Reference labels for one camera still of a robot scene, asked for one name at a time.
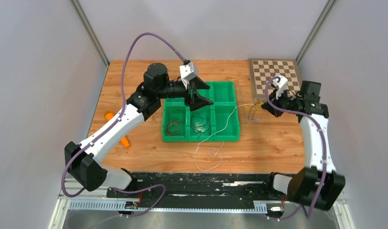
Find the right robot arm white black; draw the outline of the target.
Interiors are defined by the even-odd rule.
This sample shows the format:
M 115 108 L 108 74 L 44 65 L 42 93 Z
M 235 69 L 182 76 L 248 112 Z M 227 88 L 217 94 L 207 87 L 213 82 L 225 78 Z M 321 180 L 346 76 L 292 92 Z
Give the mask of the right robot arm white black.
M 327 128 L 328 106 L 320 102 L 321 84 L 303 81 L 294 96 L 287 93 L 288 80 L 276 76 L 267 82 L 273 92 L 267 95 L 262 109 L 275 117 L 283 113 L 298 118 L 304 139 L 304 167 L 296 175 L 271 173 L 264 185 L 264 193 L 270 199 L 282 193 L 288 201 L 309 206 L 310 209 L 328 211 L 345 187 L 346 180 L 338 174 L 330 154 Z

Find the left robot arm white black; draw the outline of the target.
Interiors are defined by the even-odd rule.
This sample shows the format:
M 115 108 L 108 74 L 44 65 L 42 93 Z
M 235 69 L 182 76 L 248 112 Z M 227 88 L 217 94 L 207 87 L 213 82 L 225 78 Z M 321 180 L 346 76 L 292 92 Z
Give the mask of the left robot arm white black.
M 210 85 L 198 77 L 194 63 L 180 66 L 179 80 L 170 80 L 167 67 L 159 62 L 148 66 L 143 82 L 123 103 L 122 108 L 97 132 L 80 143 L 69 142 L 64 148 L 66 173 L 69 173 L 82 190 L 94 191 L 100 186 L 118 188 L 126 198 L 137 192 L 137 184 L 126 170 L 111 170 L 101 166 L 106 154 L 131 130 L 145 122 L 161 107 L 161 100 L 182 98 L 191 111 L 214 102 L 198 92 Z

